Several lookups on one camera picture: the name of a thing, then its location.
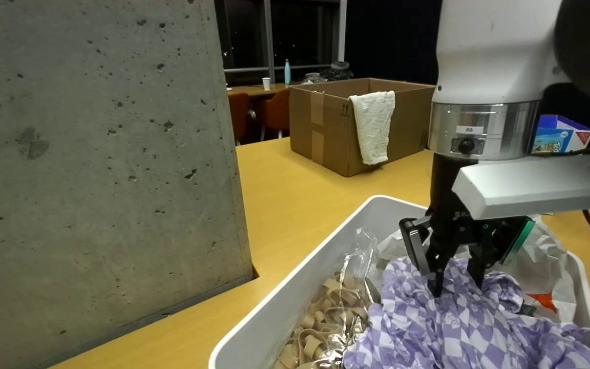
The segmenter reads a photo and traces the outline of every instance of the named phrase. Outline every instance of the purple patterned cloth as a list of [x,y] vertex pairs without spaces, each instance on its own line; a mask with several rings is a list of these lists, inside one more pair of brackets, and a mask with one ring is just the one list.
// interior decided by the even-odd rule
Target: purple patterned cloth
[[467,260],[457,254],[449,262],[439,300],[410,259],[389,262],[382,305],[371,305],[371,328],[345,355],[345,366],[590,366],[589,328],[518,316],[516,281],[489,273],[480,291]]

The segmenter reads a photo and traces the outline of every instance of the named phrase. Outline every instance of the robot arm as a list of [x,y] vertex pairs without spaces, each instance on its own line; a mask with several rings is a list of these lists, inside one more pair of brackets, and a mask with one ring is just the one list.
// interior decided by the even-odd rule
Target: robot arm
[[402,222],[410,254],[426,254],[419,264],[435,293],[459,245],[471,247],[470,271],[482,282],[528,213],[590,206],[590,155],[525,157],[546,86],[571,80],[590,95],[589,55],[590,0],[442,4],[432,201],[426,219]]

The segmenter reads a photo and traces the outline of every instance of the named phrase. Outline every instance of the cardboard box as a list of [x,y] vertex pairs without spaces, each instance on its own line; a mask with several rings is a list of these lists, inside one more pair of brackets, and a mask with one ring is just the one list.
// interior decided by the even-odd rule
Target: cardboard box
[[395,92],[389,162],[425,149],[435,86],[378,78],[293,86],[289,100],[290,149],[343,176],[371,169],[372,166],[365,166],[360,159],[348,96],[378,90]]
[[541,115],[533,153],[566,153],[586,149],[590,126],[570,120],[561,115]]

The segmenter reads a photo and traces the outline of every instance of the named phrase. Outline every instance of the window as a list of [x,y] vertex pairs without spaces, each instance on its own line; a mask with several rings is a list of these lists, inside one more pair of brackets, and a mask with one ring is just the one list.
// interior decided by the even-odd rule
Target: window
[[280,80],[284,59],[300,80],[345,59],[345,6],[346,0],[215,0],[227,81]]

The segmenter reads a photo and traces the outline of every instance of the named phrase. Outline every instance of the yellow table surface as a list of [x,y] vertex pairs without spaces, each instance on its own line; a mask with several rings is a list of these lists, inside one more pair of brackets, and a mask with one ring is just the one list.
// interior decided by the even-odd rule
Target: yellow table surface
[[[345,178],[289,149],[289,139],[237,147],[259,278],[59,362],[75,366],[206,366],[214,346],[371,194],[429,205],[431,151]],[[579,213],[546,215],[590,278],[590,227]]]

